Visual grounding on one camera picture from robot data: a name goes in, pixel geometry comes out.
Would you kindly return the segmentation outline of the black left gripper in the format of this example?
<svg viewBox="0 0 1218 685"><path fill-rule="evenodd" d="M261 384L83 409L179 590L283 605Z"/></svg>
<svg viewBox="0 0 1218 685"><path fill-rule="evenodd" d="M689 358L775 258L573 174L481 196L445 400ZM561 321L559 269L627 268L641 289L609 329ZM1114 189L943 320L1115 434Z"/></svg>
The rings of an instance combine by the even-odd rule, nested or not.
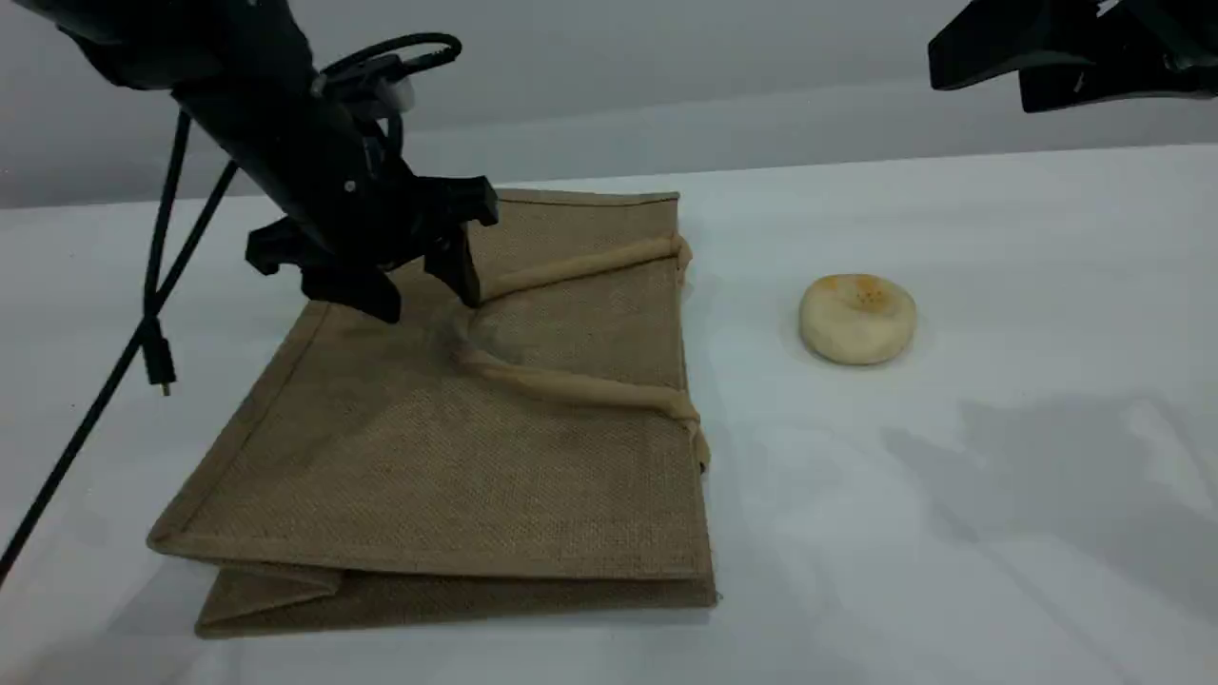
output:
<svg viewBox="0 0 1218 685"><path fill-rule="evenodd" d="M397 154L369 165L358 144L251 144L245 169L285 213L248 234L246 258L262 274L298 264L304 297L396 324L402 297L390 273L423 258L460 303L481 303L466 228L501 219L488 178L417 176Z"/></svg>

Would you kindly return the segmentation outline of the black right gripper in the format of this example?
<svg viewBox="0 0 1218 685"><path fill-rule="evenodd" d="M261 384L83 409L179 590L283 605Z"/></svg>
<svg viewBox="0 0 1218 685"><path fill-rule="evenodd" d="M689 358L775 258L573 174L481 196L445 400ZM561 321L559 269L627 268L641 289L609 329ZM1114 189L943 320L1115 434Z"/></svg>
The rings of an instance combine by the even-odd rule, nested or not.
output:
<svg viewBox="0 0 1218 685"><path fill-rule="evenodd" d="M928 43L933 89L1018 72L1028 113L1213 99L1216 66L1216 1L970 1Z"/></svg>

